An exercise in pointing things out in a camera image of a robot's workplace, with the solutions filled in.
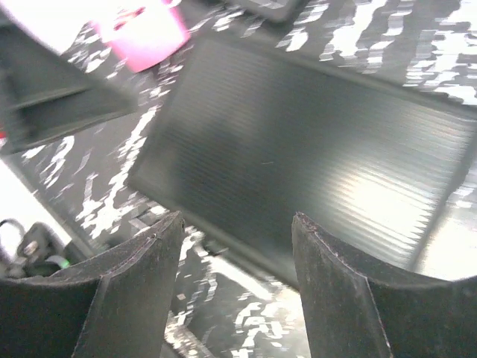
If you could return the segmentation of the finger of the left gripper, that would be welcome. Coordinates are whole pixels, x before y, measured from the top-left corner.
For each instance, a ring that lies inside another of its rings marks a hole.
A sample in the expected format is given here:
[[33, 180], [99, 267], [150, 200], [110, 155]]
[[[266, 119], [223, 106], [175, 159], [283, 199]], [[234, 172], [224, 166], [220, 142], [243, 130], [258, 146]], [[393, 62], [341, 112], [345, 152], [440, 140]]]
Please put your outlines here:
[[12, 152], [136, 111], [136, 100], [86, 74], [11, 22], [1, 23], [1, 129]]

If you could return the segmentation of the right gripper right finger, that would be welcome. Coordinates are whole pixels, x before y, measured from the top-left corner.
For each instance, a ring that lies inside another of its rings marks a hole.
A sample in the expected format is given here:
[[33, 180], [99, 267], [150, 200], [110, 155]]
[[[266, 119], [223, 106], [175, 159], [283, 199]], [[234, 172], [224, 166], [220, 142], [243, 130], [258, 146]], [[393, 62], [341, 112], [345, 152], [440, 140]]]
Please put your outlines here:
[[294, 264], [313, 357], [474, 357], [476, 279], [447, 281], [385, 263], [303, 213]]

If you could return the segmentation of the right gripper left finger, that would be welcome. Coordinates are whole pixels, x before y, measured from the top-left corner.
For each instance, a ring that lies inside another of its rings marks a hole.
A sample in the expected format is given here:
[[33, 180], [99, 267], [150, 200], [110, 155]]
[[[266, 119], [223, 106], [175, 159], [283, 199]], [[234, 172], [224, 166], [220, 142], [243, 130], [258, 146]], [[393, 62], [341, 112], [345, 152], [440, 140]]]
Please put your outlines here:
[[158, 357], [184, 221], [180, 212], [49, 277], [1, 280], [3, 357]]

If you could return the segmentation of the black poker chip case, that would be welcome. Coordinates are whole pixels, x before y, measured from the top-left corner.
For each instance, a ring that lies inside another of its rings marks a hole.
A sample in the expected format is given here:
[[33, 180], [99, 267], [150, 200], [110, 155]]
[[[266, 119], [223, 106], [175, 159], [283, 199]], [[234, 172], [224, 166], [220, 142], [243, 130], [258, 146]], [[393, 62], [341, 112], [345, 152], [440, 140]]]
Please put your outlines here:
[[297, 212], [405, 268], [475, 139], [473, 108], [211, 33], [191, 50], [129, 183], [294, 283]]

